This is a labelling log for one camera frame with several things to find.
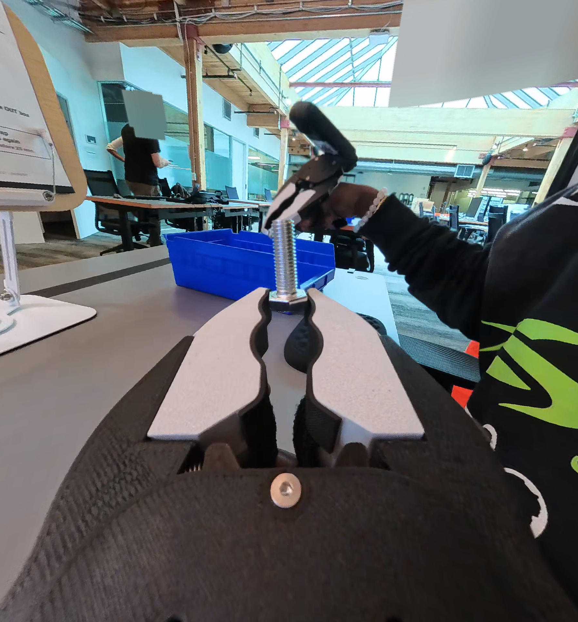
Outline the orange traffic cone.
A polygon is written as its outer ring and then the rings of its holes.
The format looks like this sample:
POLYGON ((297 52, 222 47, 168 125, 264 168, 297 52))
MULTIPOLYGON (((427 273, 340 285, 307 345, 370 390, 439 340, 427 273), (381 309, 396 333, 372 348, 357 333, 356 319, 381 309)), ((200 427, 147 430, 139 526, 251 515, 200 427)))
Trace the orange traffic cone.
MULTIPOLYGON (((464 350, 464 354, 468 354, 476 359, 479 358, 480 352, 480 344, 478 341, 471 340, 467 347, 464 350)), ((473 389, 453 385, 451 396, 455 401, 458 402, 460 406, 465 408, 467 406, 467 402, 469 401, 471 394, 473 393, 473 389)))

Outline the row of black office chairs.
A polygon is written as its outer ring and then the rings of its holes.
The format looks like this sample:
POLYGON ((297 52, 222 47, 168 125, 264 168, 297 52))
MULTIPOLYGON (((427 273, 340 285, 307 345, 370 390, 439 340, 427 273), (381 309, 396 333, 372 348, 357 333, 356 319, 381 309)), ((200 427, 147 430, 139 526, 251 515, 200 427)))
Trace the row of black office chairs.
POLYGON ((428 222, 449 229, 458 239, 484 246, 506 223, 508 205, 494 196, 472 197, 464 210, 460 205, 436 208, 431 201, 415 199, 412 210, 428 222))

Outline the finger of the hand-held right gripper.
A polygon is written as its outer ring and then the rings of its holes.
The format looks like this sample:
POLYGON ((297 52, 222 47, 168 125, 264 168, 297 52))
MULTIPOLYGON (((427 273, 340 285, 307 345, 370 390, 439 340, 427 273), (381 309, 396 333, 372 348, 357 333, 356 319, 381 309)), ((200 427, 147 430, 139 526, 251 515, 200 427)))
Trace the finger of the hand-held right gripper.
POLYGON ((318 190, 309 192, 301 192, 293 204, 296 208, 293 222, 299 232, 312 232, 316 229, 322 229, 325 220, 324 203, 327 200, 327 191, 318 190))
POLYGON ((286 183, 277 193, 277 196, 269 206, 267 215, 261 226, 262 234, 270 234, 274 222, 292 221, 295 225, 300 223, 301 211, 304 209, 304 191, 297 183, 286 183))

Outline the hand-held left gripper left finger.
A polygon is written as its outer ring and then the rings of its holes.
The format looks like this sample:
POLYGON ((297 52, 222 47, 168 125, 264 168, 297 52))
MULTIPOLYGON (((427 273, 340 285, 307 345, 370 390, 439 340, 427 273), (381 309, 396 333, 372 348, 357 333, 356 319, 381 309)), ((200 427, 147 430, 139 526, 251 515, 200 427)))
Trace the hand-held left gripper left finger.
POLYGON ((269 290, 259 287, 196 331, 148 438, 246 445, 243 418, 267 389, 270 319, 269 290))

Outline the person's right forearm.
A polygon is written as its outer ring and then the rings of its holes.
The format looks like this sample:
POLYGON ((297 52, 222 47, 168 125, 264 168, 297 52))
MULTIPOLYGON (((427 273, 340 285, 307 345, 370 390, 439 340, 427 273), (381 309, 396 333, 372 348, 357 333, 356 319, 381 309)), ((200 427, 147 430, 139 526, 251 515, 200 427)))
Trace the person's right forearm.
POLYGON ((411 295, 442 323, 479 341, 491 245, 459 239, 451 230, 418 217, 395 196, 386 197, 362 227, 401 274, 411 295))

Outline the blue plastic bin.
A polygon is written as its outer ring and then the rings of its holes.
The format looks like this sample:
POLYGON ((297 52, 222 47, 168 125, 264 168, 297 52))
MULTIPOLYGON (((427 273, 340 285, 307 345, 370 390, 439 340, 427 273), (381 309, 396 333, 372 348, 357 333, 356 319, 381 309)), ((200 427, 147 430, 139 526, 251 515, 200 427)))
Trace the blue plastic bin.
MULTIPOLYGON (((230 229, 165 235, 176 285, 230 300, 258 288, 276 290, 273 240, 230 229)), ((299 287, 323 289, 335 276, 331 244, 296 239, 299 287)))

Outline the wood-edged instruction board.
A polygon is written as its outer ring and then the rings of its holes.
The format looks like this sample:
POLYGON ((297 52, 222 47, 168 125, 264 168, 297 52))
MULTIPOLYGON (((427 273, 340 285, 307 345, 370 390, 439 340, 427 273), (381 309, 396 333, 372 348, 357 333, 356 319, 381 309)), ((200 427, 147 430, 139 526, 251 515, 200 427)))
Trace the wood-edged instruction board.
POLYGON ((43 54, 0 1, 0 210, 72 211, 86 190, 43 54))

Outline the person's right hand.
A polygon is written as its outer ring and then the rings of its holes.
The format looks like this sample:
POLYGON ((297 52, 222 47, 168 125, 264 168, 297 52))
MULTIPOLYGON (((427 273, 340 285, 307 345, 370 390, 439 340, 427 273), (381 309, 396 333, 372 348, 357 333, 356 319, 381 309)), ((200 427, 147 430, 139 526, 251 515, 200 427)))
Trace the person's right hand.
POLYGON ((306 233, 335 229, 336 222, 364 217, 379 196, 377 189, 366 185, 339 183, 317 210, 301 217, 296 228, 306 233))

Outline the black mesh office chair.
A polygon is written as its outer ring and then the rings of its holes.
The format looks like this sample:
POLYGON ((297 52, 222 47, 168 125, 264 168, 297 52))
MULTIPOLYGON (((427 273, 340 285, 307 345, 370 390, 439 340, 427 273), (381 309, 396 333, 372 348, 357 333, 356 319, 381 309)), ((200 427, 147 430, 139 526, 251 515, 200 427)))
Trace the black mesh office chair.
MULTIPOLYGON (((92 197, 119 198, 119 188, 111 171, 84 170, 87 187, 92 197)), ((103 256, 109 253, 122 253, 146 248, 142 235, 146 227, 140 225, 136 217, 125 207, 116 207, 100 201, 92 201, 95 209, 95 226, 99 233, 119 236, 120 244, 101 251, 103 256)))

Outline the black honeycomb cushion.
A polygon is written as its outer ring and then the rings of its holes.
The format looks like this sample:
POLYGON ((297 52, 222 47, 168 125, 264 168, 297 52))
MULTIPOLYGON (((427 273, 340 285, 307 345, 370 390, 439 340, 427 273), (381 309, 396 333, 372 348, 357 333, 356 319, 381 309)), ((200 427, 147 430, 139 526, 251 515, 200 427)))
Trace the black honeycomb cushion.
MULTIPOLYGON (((358 314, 365 320, 376 332, 381 336, 388 336, 385 325, 377 318, 366 315, 358 314)), ((310 328, 306 318, 296 325, 294 330, 289 334, 285 342, 284 348, 285 361, 295 370, 307 373, 308 366, 312 360, 312 353, 310 347, 310 328)))

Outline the large steel bolt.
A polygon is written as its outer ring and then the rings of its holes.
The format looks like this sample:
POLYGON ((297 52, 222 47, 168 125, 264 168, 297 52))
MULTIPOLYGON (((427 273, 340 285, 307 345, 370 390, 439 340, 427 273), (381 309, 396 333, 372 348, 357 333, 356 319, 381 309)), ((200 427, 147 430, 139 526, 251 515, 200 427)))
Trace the large steel bolt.
POLYGON ((275 290, 270 291, 270 309, 286 315, 299 314, 308 303, 300 288, 293 220, 276 219, 271 224, 275 264, 275 290))

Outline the wooden top desk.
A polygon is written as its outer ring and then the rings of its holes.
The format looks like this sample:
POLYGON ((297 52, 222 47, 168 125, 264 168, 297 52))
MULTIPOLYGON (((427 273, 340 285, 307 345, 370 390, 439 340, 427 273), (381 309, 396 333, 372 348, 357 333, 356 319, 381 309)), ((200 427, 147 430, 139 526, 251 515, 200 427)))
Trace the wooden top desk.
POLYGON ((220 229, 227 219, 235 219, 237 227, 254 225, 260 228, 270 207, 269 202, 217 203, 205 199, 188 203, 166 198, 87 196, 96 207, 96 228, 102 233, 118 235, 120 244, 101 251, 100 255, 123 253, 163 245, 161 225, 177 229, 207 231, 220 229))

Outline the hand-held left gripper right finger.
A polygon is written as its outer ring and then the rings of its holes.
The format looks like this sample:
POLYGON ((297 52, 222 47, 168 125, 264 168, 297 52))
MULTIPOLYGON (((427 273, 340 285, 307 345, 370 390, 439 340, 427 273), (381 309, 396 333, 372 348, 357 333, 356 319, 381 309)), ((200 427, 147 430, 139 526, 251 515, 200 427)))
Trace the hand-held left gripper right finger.
POLYGON ((306 430, 322 456, 359 444, 421 441, 425 429, 381 335, 362 317, 308 290, 306 430))

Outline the black hoodie with green print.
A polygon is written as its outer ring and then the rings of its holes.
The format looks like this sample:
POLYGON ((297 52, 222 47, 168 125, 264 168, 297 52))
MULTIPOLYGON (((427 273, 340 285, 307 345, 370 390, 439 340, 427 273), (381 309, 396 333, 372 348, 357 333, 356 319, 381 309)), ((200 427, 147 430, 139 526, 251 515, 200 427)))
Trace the black hoodie with green print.
POLYGON ((573 146, 569 186, 491 247, 475 392, 554 427, 555 504, 536 541, 578 608, 578 137, 573 146))

